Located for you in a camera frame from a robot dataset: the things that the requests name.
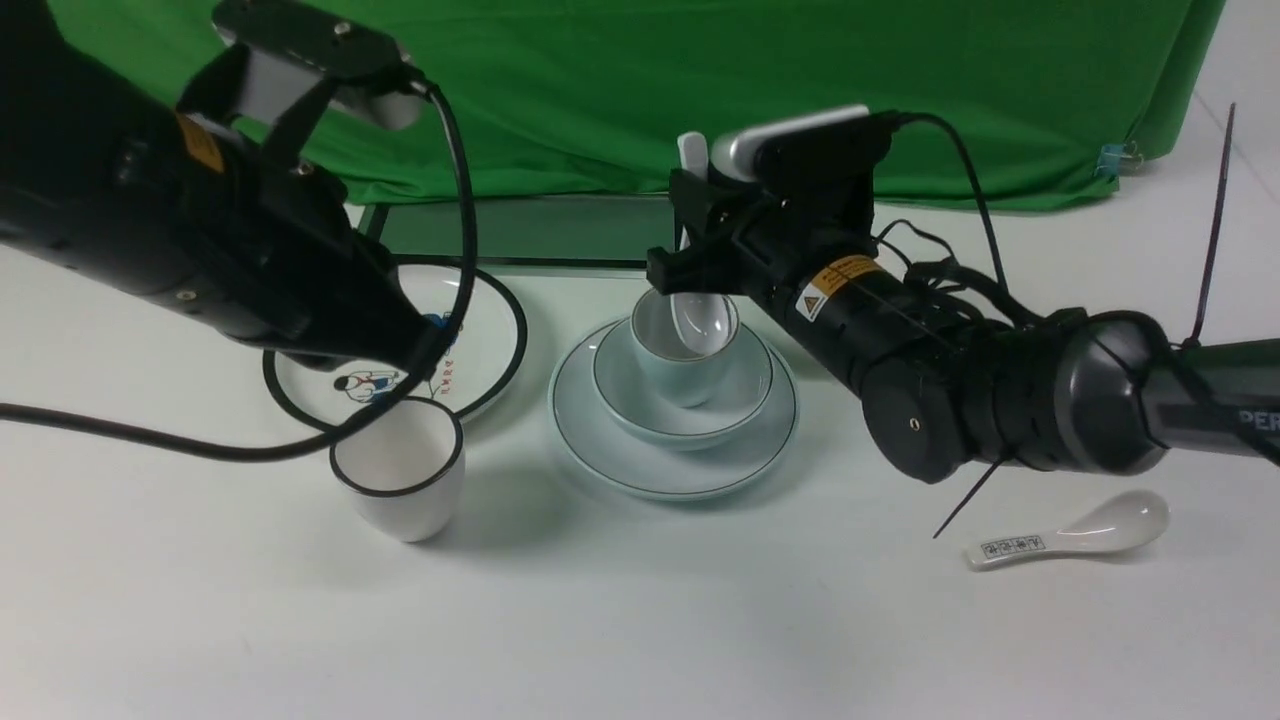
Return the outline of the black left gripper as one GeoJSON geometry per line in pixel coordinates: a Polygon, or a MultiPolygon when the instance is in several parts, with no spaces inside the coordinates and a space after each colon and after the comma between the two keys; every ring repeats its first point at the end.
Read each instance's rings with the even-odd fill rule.
{"type": "Polygon", "coordinates": [[[110,190],[114,288],[314,370],[436,364],[445,332],[389,252],[337,218],[333,177],[169,111],[116,141],[110,190]]]}

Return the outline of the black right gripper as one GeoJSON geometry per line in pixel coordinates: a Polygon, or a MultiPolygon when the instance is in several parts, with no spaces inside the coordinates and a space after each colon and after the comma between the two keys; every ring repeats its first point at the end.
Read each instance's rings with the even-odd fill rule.
{"type": "Polygon", "coordinates": [[[750,300],[859,398],[960,398],[961,309],[932,277],[956,263],[883,268],[868,174],[778,193],[677,169],[668,196],[689,242],[650,250],[655,291],[750,300]]]}

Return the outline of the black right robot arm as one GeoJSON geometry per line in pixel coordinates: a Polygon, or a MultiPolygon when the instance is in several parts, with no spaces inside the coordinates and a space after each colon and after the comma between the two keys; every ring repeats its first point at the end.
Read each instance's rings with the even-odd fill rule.
{"type": "Polygon", "coordinates": [[[1277,460],[1277,342],[1175,350],[1134,311],[1037,316],[952,261],[876,260],[869,167],[782,184],[685,169],[691,243],[653,249],[663,295],[753,301],[861,405],[881,454],[934,484],[963,464],[1132,477],[1170,448],[1277,460]]]}

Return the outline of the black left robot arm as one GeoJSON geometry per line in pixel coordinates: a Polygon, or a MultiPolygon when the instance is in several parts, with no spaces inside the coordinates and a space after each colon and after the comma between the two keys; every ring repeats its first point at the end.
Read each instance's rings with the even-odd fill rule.
{"type": "Polygon", "coordinates": [[[389,35],[302,1],[220,1],[223,50],[166,105],[3,4],[3,242],[314,369],[402,370],[442,329],[302,155],[324,113],[412,124],[389,35]]]}

